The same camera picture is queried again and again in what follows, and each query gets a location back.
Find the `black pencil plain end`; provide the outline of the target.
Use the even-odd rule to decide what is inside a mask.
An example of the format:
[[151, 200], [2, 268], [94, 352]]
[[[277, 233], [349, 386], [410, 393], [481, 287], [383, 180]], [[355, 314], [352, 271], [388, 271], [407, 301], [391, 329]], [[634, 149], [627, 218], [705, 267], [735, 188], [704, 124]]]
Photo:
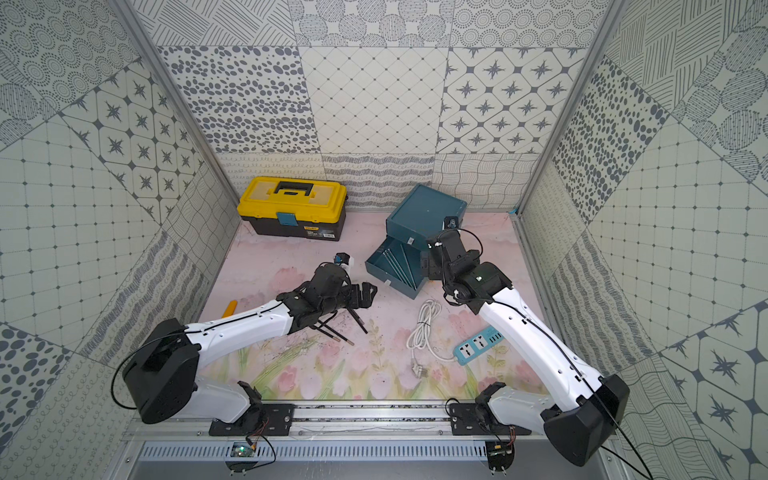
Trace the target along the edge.
[[366, 326], [365, 326], [365, 324], [364, 324], [363, 320], [361, 319], [361, 317], [359, 316], [359, 314], [356, 312], [356, 310], [354, 310], [354, 309], [348, 309], [348, 312], [349, 312], [349, 314], [352, 316], [352, 318], [354, 319], [354, 321], [356, 322], [356, 324], [357, 324], [357, 325], [360, 327], [360, 329], [362, 330], [362, 332], [363, 332], [364, 334], [366, 334], [366, 335], [367, 335], [367, 334], [368, 334], [368, 330], [367, 330], [367, 328], [366, 328]]

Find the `black pencil pair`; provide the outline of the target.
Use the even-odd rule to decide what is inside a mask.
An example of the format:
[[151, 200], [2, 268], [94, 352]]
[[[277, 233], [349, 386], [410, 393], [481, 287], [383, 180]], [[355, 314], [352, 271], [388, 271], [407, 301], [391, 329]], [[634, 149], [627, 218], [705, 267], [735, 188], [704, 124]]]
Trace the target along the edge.
[[328, 332], [328, 331], [324, 330], [322, 327], [313, 327], [313, 329], [314, 329], [315, 331], [317, 331], [317, 332], [319, 332], [319, 333], [321, 333], [321, 334], [325, 335], [326, 337], [330, 338], [331, 340], [333, 340], [333, 341], [335, 341], [335, 342], [341, 342], [341, 339], [340, 339], [340, 338], [338, 338], [338, 337], [336, 337], [335, 335], [333, 335], [332, 333], [330, 333], [330, 332]]

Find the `black pencil gold end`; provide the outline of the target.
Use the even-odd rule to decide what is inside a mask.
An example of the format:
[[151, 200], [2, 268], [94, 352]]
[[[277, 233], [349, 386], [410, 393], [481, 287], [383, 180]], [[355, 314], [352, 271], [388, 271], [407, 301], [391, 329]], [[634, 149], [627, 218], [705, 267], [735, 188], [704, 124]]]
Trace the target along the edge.
[[334, 335], [335, 337], [337, 337], [337, 338], [338, 338], [340, 341], [343, 341], [343, 342], [345, 342], [345, 343], [347, 343], [347, 344], [349, 344], [349, 345], [351, 345], [351, 346], [355, 346], [355, 343], [354, 343], [354, 342], [352, 342], [351, 340], [349, 340], [347, 337], [345, 337], [344, 335], [342, 335], [341, 333], [339, 333], [338, 331], [336, 331], [336, 330], [335, 330], [335, 329], [333, 329], [332, 327], [330, 327], [330, 326], [328, 326], [328, 325], [325, 325], [325, 326], [324, 326], [324, 328], [325, 328], [325, 329], [327, 329], [327, 330], [328, 330], [328, 331], [329, 331], [329, 332], [330, 332], [332, 335]]

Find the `green pencil vertical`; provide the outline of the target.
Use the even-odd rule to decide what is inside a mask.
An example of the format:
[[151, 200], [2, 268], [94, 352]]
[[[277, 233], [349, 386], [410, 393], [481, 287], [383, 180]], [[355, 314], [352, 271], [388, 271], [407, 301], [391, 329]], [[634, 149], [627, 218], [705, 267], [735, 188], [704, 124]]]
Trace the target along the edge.
[[394, 254], [395, 258], [397, 259], [397, 262], [400, 264], [400, 266], [404, 270], [406, 276], [408, 277], [408, 283], [405, 283], [405, 284], [407, 284], [411, 288], [416, 288], [415, 281], [413, 280], [412, 276], [410, 275], [410, 272], [408, 271], [408, 269], [406, 267], [404, 267], [403, 264], [399, 261], [396, 253], [392, 249], [390, 249], [390, 251]]

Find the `teal drawer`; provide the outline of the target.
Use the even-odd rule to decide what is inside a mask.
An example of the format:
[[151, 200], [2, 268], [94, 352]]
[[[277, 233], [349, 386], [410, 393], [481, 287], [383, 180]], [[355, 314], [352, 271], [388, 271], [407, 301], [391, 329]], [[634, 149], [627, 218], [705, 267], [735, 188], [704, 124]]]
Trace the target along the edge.
[[373, 277], [410, 299], [418, 296], [428, 280], [422, 273], [421, 251], [390, 236], [366, 259], [365, 267]]

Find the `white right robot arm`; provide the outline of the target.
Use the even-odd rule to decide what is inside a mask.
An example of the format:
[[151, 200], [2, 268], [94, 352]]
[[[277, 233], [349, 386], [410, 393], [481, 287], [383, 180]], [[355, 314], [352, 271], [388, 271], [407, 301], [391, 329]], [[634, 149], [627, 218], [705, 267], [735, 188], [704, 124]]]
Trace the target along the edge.
[[428, 239], [423, 269], [442, 284], [446, 301], [465, 306], [498, 331], [544, 384], [544, 395], [517, 393], [496, 384], [477, 401], [502, 426], [547, 437], [576, 466], [585, 465], [620, 428], [630, 388], [573, 352], [528, 307], [512, 281], [478, 250], [468, 250], [461, 230]]

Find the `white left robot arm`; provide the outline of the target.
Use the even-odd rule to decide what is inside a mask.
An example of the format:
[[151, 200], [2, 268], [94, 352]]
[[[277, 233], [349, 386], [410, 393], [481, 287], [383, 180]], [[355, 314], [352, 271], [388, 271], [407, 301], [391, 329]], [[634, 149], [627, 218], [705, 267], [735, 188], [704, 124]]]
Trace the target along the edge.
[[202, 369], [245, 347], [303, 329], [342, 340], [329, 321], [341, 311], [355, 315], [370, 308], [376, 294], [369, 282], [353, 283], [344, 264], [323, 262], [310, 280], [262, 306], [189, 325], [165, 320], [119, 366], [133, 407], [145, 424], [211, 419], [218, 435], [256, 431], [266, 417], [258, 391], [244, 381], [235, 386], [211, 381]]

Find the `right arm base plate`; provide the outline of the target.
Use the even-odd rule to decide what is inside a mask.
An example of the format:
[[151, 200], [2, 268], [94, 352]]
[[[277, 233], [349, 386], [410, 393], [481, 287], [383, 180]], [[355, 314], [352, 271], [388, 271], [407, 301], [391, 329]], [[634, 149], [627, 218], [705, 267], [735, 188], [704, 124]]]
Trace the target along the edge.
[[529, 429], [516, 425], [502, 425], [495, 420], [490, 412], [475, 403], [458, 402], [448, 399], [444, 409], [451, 423], [453, 436], [497, 435], [508, 438], [510, 434], [529, 436]]

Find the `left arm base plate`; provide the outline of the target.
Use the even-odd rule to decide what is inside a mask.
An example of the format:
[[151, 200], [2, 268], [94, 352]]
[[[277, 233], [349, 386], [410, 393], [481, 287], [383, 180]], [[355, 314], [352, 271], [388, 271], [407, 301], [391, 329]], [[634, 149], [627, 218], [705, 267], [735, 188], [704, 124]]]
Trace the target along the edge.
[[245, 437], [251, 434], [265, 434], [267, 437], [288, 436], [295, 409], [296, 405], [290, 403], [252, 406], [233, 423], [214, 419], [208, 434], [212, 437]]

